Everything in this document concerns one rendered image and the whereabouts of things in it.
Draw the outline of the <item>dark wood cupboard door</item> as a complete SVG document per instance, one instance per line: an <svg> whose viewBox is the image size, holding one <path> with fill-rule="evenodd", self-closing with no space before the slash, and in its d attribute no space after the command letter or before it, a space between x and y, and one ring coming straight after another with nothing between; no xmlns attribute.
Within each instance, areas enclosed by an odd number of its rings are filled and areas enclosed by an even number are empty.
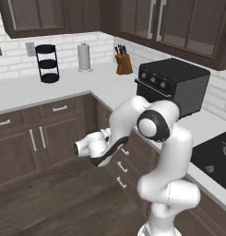
<svg viewBox="0 0 226 236"><path fill-rule="evenodd" d="M74 143L85 134L83 117L73 115L43 122L46 148L43 156L48 170L58 169L74 161Z"/></svg>
<svg viewBox="0 0 226 236"><path fill-rule="evenodd" d="M32 147L30 129L0 134L0 186L19 183L43 172L39 151L34 152Z"/></svg>
<svg viewBox="0 0 226 236"><path fill-rule="evenodd" d="M180 213L174 225L183 236L226 236L226 211L201 194L199 205Z"/></svg>
<svg viewBox="0 0 226 236"><path fill-rule="evenodd" d="M100 129L106 129L109 127L109 118L111 110L103 103L98 102L98 127Z"/></svg>

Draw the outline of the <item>grey wall outlet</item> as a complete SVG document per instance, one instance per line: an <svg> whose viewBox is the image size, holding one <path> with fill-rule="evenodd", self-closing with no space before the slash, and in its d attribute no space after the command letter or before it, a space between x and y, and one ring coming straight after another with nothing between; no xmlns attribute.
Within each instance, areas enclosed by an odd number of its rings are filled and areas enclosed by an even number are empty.
<svg viewBox="0 0 226 236"><path fill-rule="evenodd" d="M26 49L28 57L35 56L35 45L33 42L26 42Z"/></svg>

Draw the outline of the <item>white paper towel roll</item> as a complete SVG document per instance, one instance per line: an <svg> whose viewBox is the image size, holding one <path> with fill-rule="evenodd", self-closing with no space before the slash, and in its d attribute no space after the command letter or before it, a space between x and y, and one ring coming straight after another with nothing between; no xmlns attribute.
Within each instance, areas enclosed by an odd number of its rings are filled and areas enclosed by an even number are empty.
<svg viewBox="0 0 226 236"><path fill-rule="evenodd" d="M92 70L90 65L89 45L82 42L77 47L78 55L78 70L80 72L90 72Z"/></svg>

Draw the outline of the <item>black toaster oven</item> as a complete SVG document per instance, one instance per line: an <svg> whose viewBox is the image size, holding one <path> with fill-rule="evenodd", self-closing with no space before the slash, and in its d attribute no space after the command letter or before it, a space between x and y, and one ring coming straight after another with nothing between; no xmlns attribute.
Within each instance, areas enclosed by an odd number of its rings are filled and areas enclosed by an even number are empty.
<svg viewBox="0 0 226 236"><path fill-rule="evenodd" d="M201 110L210 72L175 58L141 64L138 69L137 95L148 102L174 101L180 118Z"/></svg>

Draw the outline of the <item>black hob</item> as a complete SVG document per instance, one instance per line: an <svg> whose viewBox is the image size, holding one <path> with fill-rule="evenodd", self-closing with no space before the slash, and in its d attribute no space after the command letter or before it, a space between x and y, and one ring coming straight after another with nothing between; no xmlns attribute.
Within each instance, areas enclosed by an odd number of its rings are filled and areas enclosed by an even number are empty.
<svg viewBox="0 0 226 236"><path fill-rule="evenodd" d="M226 132L195 146L191 162L226 190Z"/></svg>

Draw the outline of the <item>black three-tier stand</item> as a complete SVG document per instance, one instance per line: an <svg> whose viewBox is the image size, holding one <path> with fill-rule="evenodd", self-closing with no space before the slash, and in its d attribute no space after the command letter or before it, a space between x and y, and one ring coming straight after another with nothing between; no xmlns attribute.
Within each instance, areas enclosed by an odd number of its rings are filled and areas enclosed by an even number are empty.
<svg viewBox="0 0 226 236"><path fill-rule="evenodd" d="M37 57L37 64L42 83L52 84L59 80L59 68L57 62L56 47L52 44L41 44L35 47L35 53ZM54 59L43 59L39 58L40 54L54 54ZM55 72L42 73L42 70L56 69Z"/></svg>

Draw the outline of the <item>dark wood drawer front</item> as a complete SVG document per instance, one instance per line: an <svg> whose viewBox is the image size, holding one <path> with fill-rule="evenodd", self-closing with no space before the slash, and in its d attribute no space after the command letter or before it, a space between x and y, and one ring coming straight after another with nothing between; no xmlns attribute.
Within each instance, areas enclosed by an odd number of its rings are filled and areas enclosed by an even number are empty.
<svg viewBox="0 0 226 236"><path fill-rule="evenodd" d="M152 171L156 163L146 160L144 157L138 155L135 151L126 156L122 151L118 152L109 164L109 167L114 166L122 171L117 165L117 161L121 161L124 168L128 169L126 176L137 185L138 179L146 173Z"/></svg>
<svg viewBox="0 0 226 236"><path fill-rule="evenodd" d="M110 174L114 179L116 180L116 177L120 176L123 183L127 185L127 187L124 189L119 182L116 182L120 185L120 187L124 190L124 192L128 195L128 197L136 204L136 207L141 212L142 216L144 218L148 217L148 203L141 199L138 196L136 185L133 183L132 180L130 180L125 173L120 171L118 168L115 168L114 166L111 166L108 168Z"/></svg>
<svg viewBox="0 0 226 236"><path fill-rule="evenodd" d="M157 162L158 151L136 132L131 133L129 141L125 145L125 150L134 150L146 160Z"/></svg>
<svg viewBox="0 0 226 236"><path fill-rule="evenodd" d="M21 111L0 114L0 132L24 124Z"/></svg>
<svg viewBox="0 0 226 236"><path fill-rule="evenodd" d="M40 106L42 119L53 118L59 115L75 112L77 110L77 100L75 98L58 100Z"/></svg>

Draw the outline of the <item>brown wooden knife block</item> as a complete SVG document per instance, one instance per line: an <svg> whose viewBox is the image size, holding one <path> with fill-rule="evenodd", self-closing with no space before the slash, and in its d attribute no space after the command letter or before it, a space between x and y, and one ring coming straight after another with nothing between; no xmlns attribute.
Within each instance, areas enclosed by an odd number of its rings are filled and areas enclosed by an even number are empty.
<svg viewBox="0 0 226 236"><path fill-rule="evenodd" d="M124 45L118 44L114 47L116 50L115 60L117 62L116 73L118 75L129 75L133 72L129 54Z"/></svg>

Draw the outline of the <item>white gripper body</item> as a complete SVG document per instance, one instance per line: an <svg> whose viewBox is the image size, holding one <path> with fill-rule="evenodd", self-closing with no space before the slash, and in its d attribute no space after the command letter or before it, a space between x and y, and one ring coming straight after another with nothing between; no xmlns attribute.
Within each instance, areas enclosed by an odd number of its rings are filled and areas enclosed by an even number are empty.
<svg viewBox="0 0 226 236"><path fill-rule="evenodd" d="M103 151L102 140L101 132L88 134L74 143L74 152L79 157L98 158Z"/></svg>

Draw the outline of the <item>dark wood glass-door wall cupboard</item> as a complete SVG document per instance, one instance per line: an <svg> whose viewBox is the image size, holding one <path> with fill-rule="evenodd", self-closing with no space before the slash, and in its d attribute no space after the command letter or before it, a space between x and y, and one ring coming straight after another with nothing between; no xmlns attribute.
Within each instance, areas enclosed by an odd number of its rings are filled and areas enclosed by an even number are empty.
<svg viewBox="0 0 226 236"><path fill-rule="evenodd" d="M150 40L150 0L100 0L101 30L217 71L226 70L226 0L167 0L161 41L156 41L160 4L157 0Z"/></svg>
<svg viewBox="0 0 226 236"><path fill-rule="evenodd" d="M100 0L12 0L14 30L7 0L0 0L4 28L11 39L100 30Z"/></svg>

